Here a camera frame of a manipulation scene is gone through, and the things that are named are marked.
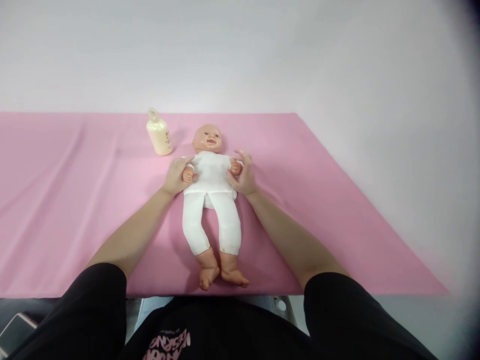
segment lotion bottle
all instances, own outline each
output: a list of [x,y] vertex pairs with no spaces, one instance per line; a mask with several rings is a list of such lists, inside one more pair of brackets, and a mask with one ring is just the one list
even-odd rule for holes
[[172,152],[170,133],[167,123],[160,118],[159,112],[153,107],[148,109],[150,120],[146,123],[146,129],[150,135],[151,143],[158,155],[168,155]]

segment white doll outfit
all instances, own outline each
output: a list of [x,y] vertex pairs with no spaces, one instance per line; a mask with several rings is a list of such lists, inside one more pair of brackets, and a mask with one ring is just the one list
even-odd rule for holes
[[230,156],[202,151],[187,164],[198,174],[195,183],[183,191],[183,233],[193,255],[198,256],[210,248],[202,227],[203,208],[215,209],[218,217],[220,251],[238,255],[242,242],[240,218],[235,206],[237,192],[230,185],[225,171],[230,169]]

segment pink cloth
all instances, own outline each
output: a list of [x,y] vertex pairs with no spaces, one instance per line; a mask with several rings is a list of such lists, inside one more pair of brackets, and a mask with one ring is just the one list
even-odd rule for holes
[[[172,155],[155,154],[146,114],[0,113],[0,297],[60,297],[103,241],[162,184],[194,131],[217,124],[224,154],[252,153],[259,185],[374,294],[439,294],[445,287],[405,245],[296,114],[165,114]],[[218,278],[199,289],[182,231],[183,195],[128,283],[128,296],[300,294],[239,195],[239,268],[248,289]],[[203,226],[218,251],[218,222]]]

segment doll head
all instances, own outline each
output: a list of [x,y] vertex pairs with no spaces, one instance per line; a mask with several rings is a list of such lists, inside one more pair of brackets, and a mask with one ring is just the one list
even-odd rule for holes
[[203,125],[196,131],[192,145],[197,154],[202,151],[218,154],[222,151],[222,133],[215,125]]

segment white leggings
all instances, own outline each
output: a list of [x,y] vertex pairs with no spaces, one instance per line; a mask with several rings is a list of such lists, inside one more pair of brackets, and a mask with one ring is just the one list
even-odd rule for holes
[[[193,255],[197,256],[210,249],[209,239],[202,227],[202,212],[206,192],[190,192],[184,195],[183,233]],[[220,251],[238,255],[242,242],[240,219],[231,192],[209,193],[211,204],[218,217]]]

